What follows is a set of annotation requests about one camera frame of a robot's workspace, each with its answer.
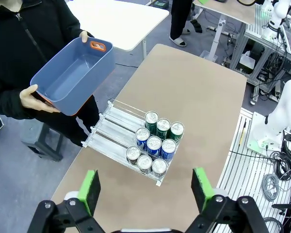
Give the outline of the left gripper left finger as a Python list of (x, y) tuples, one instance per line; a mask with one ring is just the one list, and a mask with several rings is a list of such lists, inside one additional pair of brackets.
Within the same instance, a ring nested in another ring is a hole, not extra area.
[(63, 233), (67, 228), (76, 228), (80, 233), (103, 233), (104, 230), (94, 219), (100, 191), (98, 171), (87, 171), (76, 197), (59, 204), (51, 200), (38, 204), (27, 232)]

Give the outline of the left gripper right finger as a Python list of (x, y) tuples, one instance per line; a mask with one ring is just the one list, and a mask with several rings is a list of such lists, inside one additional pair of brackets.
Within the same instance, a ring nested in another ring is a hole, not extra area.
[(191, 189), (199, 210), (187, 233), (210, 233), (218, 224), (233, 233), (267, 233), (268, 229), (255, 200), (241, 196), (236, 200), (215, 194), (203, 168), (193, 169)]

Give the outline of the person's right hand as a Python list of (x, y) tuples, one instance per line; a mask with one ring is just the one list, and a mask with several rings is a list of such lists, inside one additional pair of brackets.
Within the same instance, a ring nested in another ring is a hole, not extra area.
[(24, 108), (34, 109), (37, 111), (45, 111), (49, 113), (60, 113), (60, 111), (54, 107), (48, 106), (47, 104), (43, 103), (42, 101), (36, 99), (32, 93), (34, 93), (38, 89), (38, 85), (34, 84), (30, 87), (22, 90), (19, 93), (19, 98), (21, 104)]

